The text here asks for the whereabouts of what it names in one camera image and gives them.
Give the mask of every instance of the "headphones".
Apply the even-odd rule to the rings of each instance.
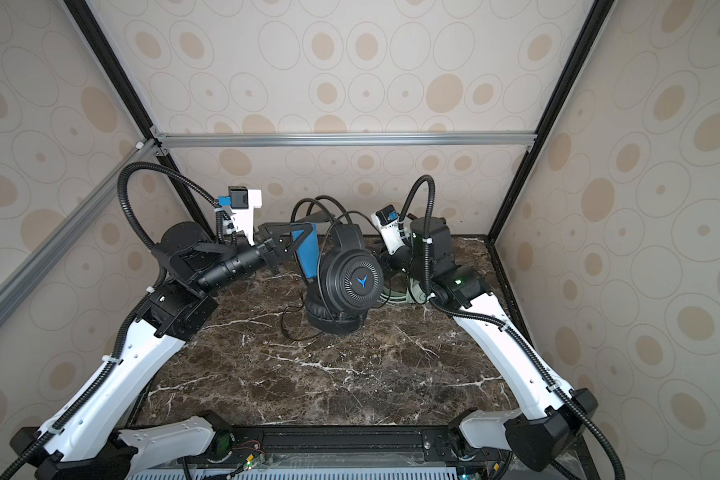
[[[381,298],[384,275],[366,250],[358,225],[337,224],[331,238],[334,248],[318,257],[317,279],[308,285],[304,304],[312,326],[345,335],[365,324],[368,311]]]

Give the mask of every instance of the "headphone ear pad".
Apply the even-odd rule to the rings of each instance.
[[[326,304],[323,303],[320,297],[320,289],[317,287],[317,283],[313,283],[307,287],[307,295],[304,299],[304,306],[307,308],[307,313],[310,316],[326,320],[331,323],[331,313],[328,312]]]
[[[310,325],[334,335],[347,335],[360,330],[365,324],[365,317],[367,316],[367,313],[364,313],[339,319],[339,314],[334,313],[333,318],[335,321],[331,320],[331,313],[328,312],[326,305],[322,302],[317,283],[307,287],[304,307],[307,308],[307,321],[309,321]]]

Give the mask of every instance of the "blue gripper pad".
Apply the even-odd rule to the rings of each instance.
[[[304,230],[293,232],[291,235],[296,240]],[[315,278],[317,276],[317,261],[320,252],[317,248],[317,226],[312,224],[312,232],[304,239],[304,242],[298,247],[296,251],[298,256],[298,262],[302,264],[302,270],[308,279]]]

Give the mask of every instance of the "patterned wallpaper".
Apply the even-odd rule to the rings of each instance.
[[[499,251],[627,477],[719,479],[720,1],[620,3]]]
[[[157,175],[133,179],[130,190],[136,216],[155,240],[189,218]],[[10,437],[45,421],[99,367],[157,271],[115,199],[3,324],[0,473],[16,458]],[[34,478],[32,470],[24,467],[18,477]]]
[[[95,0],[174,133],[534,130],[591,0]]]
[[[320,194],[369,216],[389,204],[400,211],[413,182],[431,174],[437,182],[434,214],[444,216],[454,234],[485,235],[525,149],[523,145],[176,148],[173,156],[187,176],[214,196],[226,195],[228,185],[260,188],[263,205],[255,210],[257,225],[289,221],[299,199]],[[423,216],[426,199],[427,189],[422,187],[410,212]],[[198,203],[211,222],[210,206],[199,197]],[[300,212],[304,214],[306,206]],[[364,233],[373,233],[367,222],[358,223]]]
[[[0,2],[0,283],[133,148],[114,98],[57,6]],[[187,219],[162,178],[138,174],[130,190],[153,238]],[[96,370],[156,273],[114,200],[0,328],[0,473],[13,433]],[[25,467],[16,478],[33,477]]]
[[[0,2],[0,284],[140,135],[66,15]]]

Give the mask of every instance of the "dark marble surface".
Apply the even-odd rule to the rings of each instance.
[[[482,240],[454,238],[454,250],[503,303]],[[517,408],[475,341],[430,306],[386,305],[370,312],[360,332],[288,341],[279,313],[300,304],[303,288],[293,268],[232,284],[201,331],[157,373],[138,423],[212,409],[238,425],[434,425],[470,407]],[[316,332],[303,314],[286,315],[295,338]]]

